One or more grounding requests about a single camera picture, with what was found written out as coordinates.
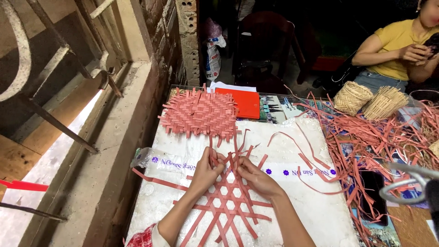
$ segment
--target wooden chair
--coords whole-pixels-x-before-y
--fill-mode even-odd
[[[235,85],[256,87],[258,92],[287,94],[282,78],[285,74],[291,41],[294,37],[294,25],[284,17],[271,11],[261,11],[247,15],[239,24],[237,47],[233,58],[232,74]],[[264,67],[264,61],[272,61],[278,52],[279,70],[272,75],[270,66],[267,71],[243,74],[245,65],[256,70]]]

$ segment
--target red patterned cloth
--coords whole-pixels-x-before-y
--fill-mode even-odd
[[[136,233],[126,247],[152,247],[152,229],[156,223],[150,225],[144,232]]]

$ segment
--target woman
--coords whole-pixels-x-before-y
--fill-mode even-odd
[[[158,223],[152,224],[144,232],[135,234],[127,247],[169,247],[174,246],[178,233],[186,217],[198,199],[216,181],[224,170],[222,160],[225,156],[213,151],[213,158],[219,162],[218,167],[209,166],[209,147],[197,163],[191,185],[181,199]],[[265,199],[274,209],[285,247],[316,247],[308,232],[303,227],[296,211],[285,191],[265,172],[245,157],[239,159],[241,166],[238,173],[247,180],[248,185]]]
[[[439,32],[439,0],[419,0],[414,20],[394,22],[368,37],[352,58],[352,65],[366,66],[355,82],[376,93],[382,86],[404,92],[407,81],[428,79],[439,63],[439,56],[422,45]]]

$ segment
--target mobile phone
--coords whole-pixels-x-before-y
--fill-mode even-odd
[[[434,55],[439,53],[439,33],[433,34],[427,41],[424,43],[425,46],[430,47],[433,55],[429,57],[431,59]]]
[[[387,214],[387,205],[386,201],[381,198],[379,195],[379,191],[384,187],[384,177],[383,175],[376,173],[374,171],[360,171],[360,177],[362,178],[362,184],[365,188],[366,194],[372,198],[375,202],[372,204],[375,215],[378,214]],[[360,206],[363,209],[364,213],[361,212],[362,217],[365,220],[373,221],[371,218],[372,212],[371,207],[367,203],[364,196],[361,197]],[[388,217],[383,216],[380,218],[379,222],[376,222],[378,225],[387,226],[389,224]]]

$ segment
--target orange folder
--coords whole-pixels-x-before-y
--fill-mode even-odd
[[[237,117],[259,119],[259,93],[226,88],[217,88],[215,93],[232,94],[239,109]]]

